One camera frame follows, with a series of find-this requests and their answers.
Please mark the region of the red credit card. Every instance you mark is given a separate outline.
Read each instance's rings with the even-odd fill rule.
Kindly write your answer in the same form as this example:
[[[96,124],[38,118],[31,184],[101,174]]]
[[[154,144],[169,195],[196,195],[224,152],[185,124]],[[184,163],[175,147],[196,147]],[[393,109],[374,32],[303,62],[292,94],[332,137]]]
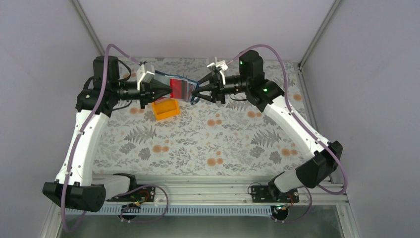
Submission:
[[[186,79],[171,78],[170,87],[172,88],[171,98],[190,101],[195,84]]]

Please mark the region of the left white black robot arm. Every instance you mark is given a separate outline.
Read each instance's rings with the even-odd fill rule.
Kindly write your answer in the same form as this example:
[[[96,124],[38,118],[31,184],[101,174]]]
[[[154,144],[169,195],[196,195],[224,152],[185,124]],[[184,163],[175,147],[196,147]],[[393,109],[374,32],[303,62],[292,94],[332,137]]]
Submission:
[[[98,212],[107,200],[121,196],[130,201],[138,194],[134,175],[116,173],[93,181],[97,147],[118,102],[138,100],[143,109],[172,90],[154,79],[156,72],[150,63],[140,64],[136,81],[120,78],[122,64],[115,56],[96,57],[94,75],[77,96],[75,129],[65,161],[54,181],[46,182],[42,190],[61,208]]]

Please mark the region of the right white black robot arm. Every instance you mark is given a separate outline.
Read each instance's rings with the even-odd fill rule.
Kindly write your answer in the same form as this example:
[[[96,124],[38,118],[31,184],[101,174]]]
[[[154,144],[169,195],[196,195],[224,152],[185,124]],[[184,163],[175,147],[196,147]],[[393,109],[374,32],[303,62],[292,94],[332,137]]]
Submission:
[[[339,167],[342,145],[321,136],[292,107],[286,90],[266,79],[263,59],[257,51],[242,52],[237,59],[239,75],[236,76],[224,74],[228,64],[223,60],[209,63],[209,74],[198,82],[192,96],[224,104],[227,95],[244,93],[248,102],[276,122],[298,146],[305,162],[268,182],[271,200],[280,202],[287,192],[299,187],[315,188]]]

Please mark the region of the blue card holder wallet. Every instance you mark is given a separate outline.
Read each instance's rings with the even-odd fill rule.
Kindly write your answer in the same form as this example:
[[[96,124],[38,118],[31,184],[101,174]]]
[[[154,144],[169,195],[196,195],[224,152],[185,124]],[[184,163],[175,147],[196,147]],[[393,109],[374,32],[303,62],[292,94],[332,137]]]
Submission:
[[[191,103],[192,105],[197,103],[199,100],[192,95],[192,92],[198,87],[197,81],[184,76],[167,74],[160,71],[155,72],[154,79],[168,85],[172,89],[172,92],[165,95],[165,97],[183,100]]]

